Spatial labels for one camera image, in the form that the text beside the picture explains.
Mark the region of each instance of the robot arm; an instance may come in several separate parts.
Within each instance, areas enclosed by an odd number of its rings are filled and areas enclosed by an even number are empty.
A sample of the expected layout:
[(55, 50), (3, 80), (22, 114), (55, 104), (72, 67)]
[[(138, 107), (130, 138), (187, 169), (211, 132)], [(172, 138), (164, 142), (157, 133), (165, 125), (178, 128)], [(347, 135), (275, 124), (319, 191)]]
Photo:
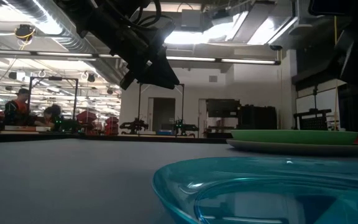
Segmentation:
[[(150, 0), (54, 1), (76, 24), (77, 33), (82, 38), (91, 32), (111, 49), (111, 55), (117, 54), (128, 63), (129, 72), (121, 80), (121, 88), (126, 90), (135, 79), (169, 89), (179, 85), (168, 63), (166, 48), (162, 46), (175, 25), (171, 18), (161, 14), (159, 0), (154, 0), (156, 15), (141, 21), (142, 9), (149, 5)], [(139, 17), (130, 21), (138, 8)], [(168, 19), (168, 22), (159, 29), (152, 27), (161, 18)]]

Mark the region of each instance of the ductwork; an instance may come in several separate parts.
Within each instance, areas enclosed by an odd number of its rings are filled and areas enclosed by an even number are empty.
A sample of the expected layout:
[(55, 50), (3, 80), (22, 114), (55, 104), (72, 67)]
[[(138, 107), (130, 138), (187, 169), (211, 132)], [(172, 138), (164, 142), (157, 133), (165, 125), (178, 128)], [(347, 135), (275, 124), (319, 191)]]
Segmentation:
[[(3, 0), (9, 7), (26, 15), (45, 34), (61, 35), (54, 41), (70, 52), (96, 53), (95, 48), (76, 33), (76, 27), (52, 0)], [(86, 62), (109, 83), (119, 83), (120, 73), (104, 59)]]

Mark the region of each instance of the metal frame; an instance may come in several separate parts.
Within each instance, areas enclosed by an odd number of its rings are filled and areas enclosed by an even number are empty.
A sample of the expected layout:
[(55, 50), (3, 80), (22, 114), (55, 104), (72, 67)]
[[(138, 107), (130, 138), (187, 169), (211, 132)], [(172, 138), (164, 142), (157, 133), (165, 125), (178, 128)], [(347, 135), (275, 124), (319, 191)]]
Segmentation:
[[(142, 85), (143, 85), (143, 83), (139, 84), (139, 99), (138, 99), (138, 102), (137, 102), (137, 119), (140, 119), (140, 98), (142, 96)], [(179, 85), (182, 87), (182, 92), (181, 92), (181, 120), (183, 120), (183, 112), (184, 112), (184, 107), (185, 107), (184, 106), (185, 105), (185, 84), (179, 84)]]
[(36, 83), (34, 86), (32, 85), (33, 80), (39, 80), (42, 81), (44, 79), (48, 79), (50, 81), (62, 81), (62, 80), (74, 80), (75, 81), (75, 94), (74, 94), (74, 109), (73, 109), (73, 120), (75, 120), (75, 110), (77, 106), (77, 93), (78, 93), (78, 79), (77, 78), (62, 78), (62, 77), (30, 77), (30, 86), (29, 86), (29, 99), (27, 100), (27, 106), (30, 108), (30, 101), (31, 101), (31, 91), (33, 87), (36, 87), (38, 83)]

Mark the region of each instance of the blue container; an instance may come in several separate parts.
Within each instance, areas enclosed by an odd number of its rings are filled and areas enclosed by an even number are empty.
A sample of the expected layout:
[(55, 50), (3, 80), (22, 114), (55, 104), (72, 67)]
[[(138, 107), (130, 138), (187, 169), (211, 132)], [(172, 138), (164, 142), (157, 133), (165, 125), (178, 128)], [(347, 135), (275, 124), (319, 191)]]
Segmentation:
[(358, 163), (222, 157), (159, 169), (153, 188), (177, 223), (358, 223)]

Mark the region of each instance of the white plate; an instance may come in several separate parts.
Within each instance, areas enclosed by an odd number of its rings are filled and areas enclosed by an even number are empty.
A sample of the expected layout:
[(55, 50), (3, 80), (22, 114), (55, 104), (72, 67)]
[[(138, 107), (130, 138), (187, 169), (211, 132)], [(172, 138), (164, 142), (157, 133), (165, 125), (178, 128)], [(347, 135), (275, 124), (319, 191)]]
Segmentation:
[(286, 144), (271, 142), (250, 142), (227, 140), (227, 143), (236, 149), (252, 152), (267, 152), (274, 154), (297, 154), (319, 156), (348, 156), (358, 154), (358, 145), (312, 145), (312, 144)]

